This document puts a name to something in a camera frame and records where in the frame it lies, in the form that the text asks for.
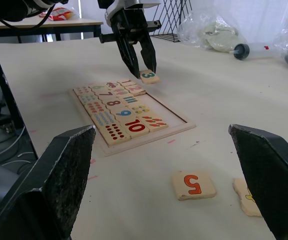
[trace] counting tile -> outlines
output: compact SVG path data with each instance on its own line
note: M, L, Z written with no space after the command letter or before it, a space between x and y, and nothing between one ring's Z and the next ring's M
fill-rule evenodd
M144 95L146 93L146 91L139 85L126 86L125 89L134 96Z
M102 90L102 91L97 91L97 92L95 92L95 95L100 100L116 98L116 96L113 94L113 92L111 90L108 90L108 89Z
M108 88L106 87L105 83L96 83L96 84L91 84L89 86L90 89L92 89L92 92L96 93L98 91L105 91Z
M158 115L155 114L140 114L136 116L142 123L148 127L150 132L167 129L169 125Z
M125 104L117 97L105 99L102 102L106 106L106 108L109 110L125 107Z
M136 115L128 108L114 108L110 110L110 113L114 115L115 119L119 121L121 124L129 121L129 119L135 119Z
M77 96L83 94L92 94L92 91L87 86L81 86L73 89Z
M119 99L122 100L122 102L126 105L126 106L129 106L129 105L132 105L132 104L140 104L141 102L135 97L133 96L132 94L126 94L126 95L123 95L123 96L119 96L118 97Z
M129 104L127 106L129 109L132 110L132 112L136 115L136 116L140 116L143 114L150 114L150 115L156 115L155 112L153 112L151 109L149 109L148 106L144 105L143 103L133 103L133 104Z
M96 101L96 102L89 102L84 105L84 108L88 112L88 115L92 116L93 114L100 113L103 111L107 111L107 108L105 105L101 103L101 101Z
M120 144L131 139L131 136L126 133L126 130L118 123L108 124L99 129L106 143L109 146Z
M108 110L94 113L90 118L98 128L102 128L105 125L116 123L114 116L110 114Z
M96 102L99 101L99 98L94 95L94 94L84 94L84 95L80 95L78 96L78 99L80 100L80 102L85 105L88 103L92 103L92 102Z
M207 199L216 195L210 176L205 171L178 171L172 176L178 200Z
M121 86L123 86L123 87L131 86L131 85L136 85L136 82L132 81L131 79L118 81L118 83L119 83Z
M120 123L132 139L149 134L150 130L138 119L127 118Z
M122 96L126 96L130 94L129 91L127 91L124 87L111 89L111 91L113 92L114 95L116 95L117 98L121 98Z
M247 216L261 217L261 212L253 199L253 196L247 186L244 178L235 178L233 188L239 195L240 207Z
M156 84L161 82L160 78L151 70L140 71L140 79L144 84Z
M107 82L105 83L105 85L109 90L118 89L121 87L121 85L118 82Z

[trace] blue number 9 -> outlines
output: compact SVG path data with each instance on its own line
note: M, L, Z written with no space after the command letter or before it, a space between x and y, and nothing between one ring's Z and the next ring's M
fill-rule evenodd
M128 110L124 110L124 111L121 111L120 113L116 113L116 115L118 115L118 116L128 116L131 114L132 114L132 112L128 111Z
M148 78L150 78L150 77L154 77L154 76L155 76L155 74L154 74L153 72L151 72L151 73L149 73L149 74L147 74L147 75L146 75L145 73L142 74L142 77L143 77L143 78L146 78L146 79L148 79Z

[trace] white curtain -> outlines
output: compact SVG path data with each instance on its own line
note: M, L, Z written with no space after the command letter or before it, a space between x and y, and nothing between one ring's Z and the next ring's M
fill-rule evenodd
M191 0L193 12L215 7L231 17L249 43L272 42L288 17L288 0Z

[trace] table surface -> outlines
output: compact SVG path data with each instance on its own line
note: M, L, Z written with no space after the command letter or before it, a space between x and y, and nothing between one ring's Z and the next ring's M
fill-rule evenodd
M9 24L17 27L17 28L31 28L37 25L42 20L39 16L33 16L29 18L25 18L19 22L10 22ZM49 27L73 27L73 26L90 26L90 25L102 25L103 22L85 18L76 18L76 19L68 19L64 21L52 21L46 20L46 22L41 26L41 28L49 28ZM5 26L0 22L0 29L8 29L9 27Z
M288 68L278 59L238 61L152 41L161 83L146 90L197 127L109 157L95 138L89 177L97 177L87 182L73 239L274 239L262 218L240 208L232 182L243 173L228 128L264 129L288 141ZM0 44L0 63L39 156L53 137L85 125L68 89L132 77L116 43L96 38ZM195 170L210 173L217 195L178 201L171 175Z

